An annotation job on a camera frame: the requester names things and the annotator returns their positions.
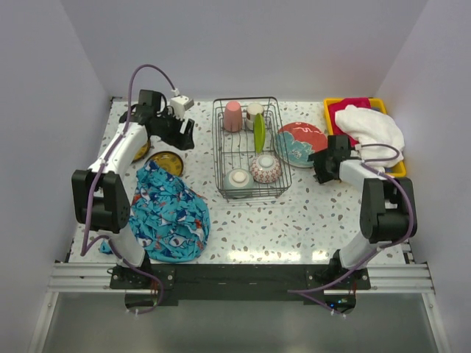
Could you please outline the blue patterned bowl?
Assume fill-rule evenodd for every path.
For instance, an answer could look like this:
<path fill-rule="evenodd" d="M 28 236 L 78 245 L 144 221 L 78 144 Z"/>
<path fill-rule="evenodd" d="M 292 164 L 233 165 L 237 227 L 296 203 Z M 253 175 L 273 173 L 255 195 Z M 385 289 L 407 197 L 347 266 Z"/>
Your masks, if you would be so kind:
<path fill-rule="evenodd" d="M 282 175 L 279 160 L 271 154 L 261 154 L 255 157 L 249 170 L 253 179 L 262 184 L 276 182 Z"/>

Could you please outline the lime green small plate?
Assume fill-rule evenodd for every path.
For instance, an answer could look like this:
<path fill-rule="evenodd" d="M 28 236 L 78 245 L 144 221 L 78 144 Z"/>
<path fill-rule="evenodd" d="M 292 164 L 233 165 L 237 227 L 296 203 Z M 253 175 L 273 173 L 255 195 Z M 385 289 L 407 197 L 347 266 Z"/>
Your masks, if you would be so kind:
<path fill-rule="evenodd" d="M 255 152 L 260 154 L 263 151 L 266 140 L 265 120 L 261 113 L 258 113 L 254 118 L 253 132 Z"/>

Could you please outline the pink cup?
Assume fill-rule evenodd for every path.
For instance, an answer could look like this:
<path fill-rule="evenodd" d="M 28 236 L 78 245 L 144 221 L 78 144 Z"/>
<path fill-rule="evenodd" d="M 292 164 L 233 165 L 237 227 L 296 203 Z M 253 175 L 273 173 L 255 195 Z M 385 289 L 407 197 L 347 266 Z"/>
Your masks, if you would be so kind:
<path fill-rule="evenodd" d="M 228 132 L 238 132 L 243 124 L 241 105 L 237 101 L 229 101 L 224 109 L 223 125 Z"/>

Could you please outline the pale green bowl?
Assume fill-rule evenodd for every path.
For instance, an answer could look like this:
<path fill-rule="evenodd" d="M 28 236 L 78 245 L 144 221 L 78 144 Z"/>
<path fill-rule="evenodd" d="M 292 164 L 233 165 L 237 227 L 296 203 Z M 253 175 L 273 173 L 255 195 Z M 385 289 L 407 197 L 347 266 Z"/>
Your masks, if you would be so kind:
<path fill-rule="evenodd" d="M 253 176 L 247 169 L 236 168 L 225 174 L 223 190 L 236 191 L 238 194 L 241 194 L 243 190 L 252 189 L 254 184 Z"/>

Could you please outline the white beige mug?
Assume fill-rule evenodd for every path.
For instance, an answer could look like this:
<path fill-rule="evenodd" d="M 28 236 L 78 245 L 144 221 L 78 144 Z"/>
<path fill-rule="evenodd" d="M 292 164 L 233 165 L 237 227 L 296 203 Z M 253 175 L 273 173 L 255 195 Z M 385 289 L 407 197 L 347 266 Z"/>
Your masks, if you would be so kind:
<path fill-rule="evenodd" d="M 264 107 L 262 104 L 259 104 L 257 102 L 253 102 L 247 106 L 246 109 L 246 128 L 248 130 L 253 130 L 254 128 L 254 123 L 255 123 L 255 117 L 257 114 L 264 114 Z"/>

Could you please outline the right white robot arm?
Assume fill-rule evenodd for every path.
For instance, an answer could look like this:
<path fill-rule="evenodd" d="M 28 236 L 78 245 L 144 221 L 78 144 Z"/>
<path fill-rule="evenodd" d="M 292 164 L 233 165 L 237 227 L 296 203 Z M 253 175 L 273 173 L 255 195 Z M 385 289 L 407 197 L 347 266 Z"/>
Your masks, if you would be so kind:
<path fill-rule="evenodd" d="M 394 178 L 374 169 L 369 160 L 353 156 L 345 135 L 327 137 L 327 148 L 308 158 L 316 180 L 346 182 L 361 191 L 360 231 L 329 260 L 323 277 L 338 289 L 346 288 L 354 273 L 384 249 L 415 236 L 417 216 L 414 187 L 407 177 Z"/>

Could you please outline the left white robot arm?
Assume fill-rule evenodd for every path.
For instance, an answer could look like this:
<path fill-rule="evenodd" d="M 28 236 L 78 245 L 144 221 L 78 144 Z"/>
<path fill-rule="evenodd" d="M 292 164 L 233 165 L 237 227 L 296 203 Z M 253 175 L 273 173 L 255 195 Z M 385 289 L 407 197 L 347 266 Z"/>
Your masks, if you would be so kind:
<path fill-rule="evenodd" d="M 184 119 L 193 105 L 187 96 L 166 99 L 160 92 L 141 90 L 137 104 L 129 104 L 119 118 L 116 134 L 100 157 L 71 177 L 75 216 L 85 227 L 80 254 L 86 255 L 93 245 L 89 232 L 102 232 L 118 264 L 129 267 L 126 278 L 135 288 L 151 283 L 152 270 L 143 264 L 145 251 L 129 226 L 130 199 L 122 179 L 151 136 L 182 151 L 194 148 L 194 120 Z"/>

